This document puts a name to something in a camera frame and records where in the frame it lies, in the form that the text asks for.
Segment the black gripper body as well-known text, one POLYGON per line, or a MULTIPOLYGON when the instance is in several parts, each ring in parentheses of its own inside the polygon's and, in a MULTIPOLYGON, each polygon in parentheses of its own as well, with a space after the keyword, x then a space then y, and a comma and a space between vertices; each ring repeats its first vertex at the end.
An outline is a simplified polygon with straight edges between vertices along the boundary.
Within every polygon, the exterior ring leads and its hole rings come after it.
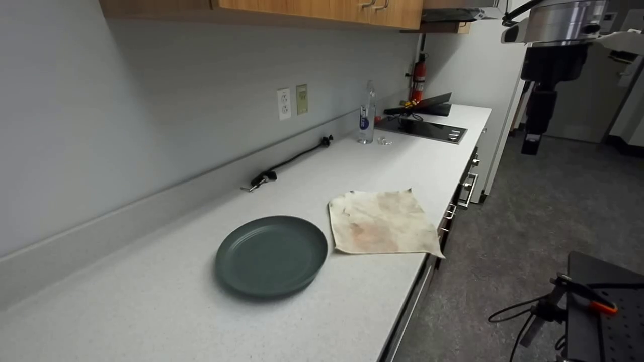
POLYGON ((587 58, 586 44, 532 47, 526 54, 522 79, 534 84, 527 101, 523 154, 536 154, 553 117, 560 83, 575 80, 587 58))

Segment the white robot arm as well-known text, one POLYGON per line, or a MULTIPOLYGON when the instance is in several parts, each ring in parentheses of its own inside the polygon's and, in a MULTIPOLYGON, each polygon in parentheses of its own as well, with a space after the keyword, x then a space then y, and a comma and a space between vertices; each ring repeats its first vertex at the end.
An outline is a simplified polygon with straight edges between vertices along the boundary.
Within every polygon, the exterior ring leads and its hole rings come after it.
POLYGON ((527 0, 501 19, 501 41, 527 47, 522 79, 532 84, 523 154, 536 154, 555 111, 558 84, 575 80, 599 34, 605 0, 527 0))

